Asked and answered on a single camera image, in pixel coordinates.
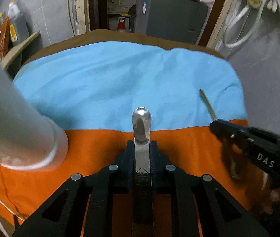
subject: yellow label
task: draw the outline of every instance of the yellow label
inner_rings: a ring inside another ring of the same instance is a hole
[[[10,31],[10,36],[11,36],[11,38],[12,38],[12,42],[17,41],[17,35],[16,35],[16,31],[15,31],[15,28],[14,28],[14,25],[13,25],[13,24],[11,24],[11,25],[9,26],[9,31]]]

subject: gray wall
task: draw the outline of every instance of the gray wall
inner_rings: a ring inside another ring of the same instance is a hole
[[[252,10],[245,33],[256,18]],[[280,15],[264,10],[260,25],[228,60],[237,72],[245,95],[251,126],[280,134]]]
[[[11,0],[0,0],[0,12],[8,11]],[[69,18],[68,0],[15,0],[19,8],[25,13],[30,33],[40,30],[41,37],[35,40],[24,53],[29,55],[43,47],[61,42],[73,37],[73,30]],[[73,23],[72,5],[70,1],[70,15]]]

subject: blue and white sticker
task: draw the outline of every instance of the blue and white sticker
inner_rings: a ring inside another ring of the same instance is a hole
[[[147,9],[147,2],[143,3],[143,9],[142,9],[142,13],[145,14],[145,11]]]

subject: light blue fabric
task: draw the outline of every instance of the light blue fabric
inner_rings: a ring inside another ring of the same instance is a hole
[[[221,119],[245,119],[242,87],[231,65],[209,54],[127,42],[101,42],[40,58],[14,81],[22,96],[64,129],[132,131],[138,107],[152,130],[206,126],[203,89]]]

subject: orange fabric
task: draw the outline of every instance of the orange fabric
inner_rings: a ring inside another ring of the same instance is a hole
[[[245,125],[246,121],[234,121]],[[74,173],[91,175],[111,164],[124,152],[133,133],[113,130],[66,130],[69,151],[63,164],[52,172],[18,172],[0,166],[0,198],[25,217],[38,208],[67,178]],[[161,153],[188,174],[210,174],[247,210],[261,200],[263,172],[242,154],[232,153],[231,145],[222,143],[209,127],[161,130],[151,133]],[[230,156],[241,167],[241,180],[230,176]],[[130,236],[131,196],[115,195],[113,237]],[[155,197],[157,236],[170,236],[170,202],[167,196]],[[0,215],[13,224],[13,217],[1,204]]]

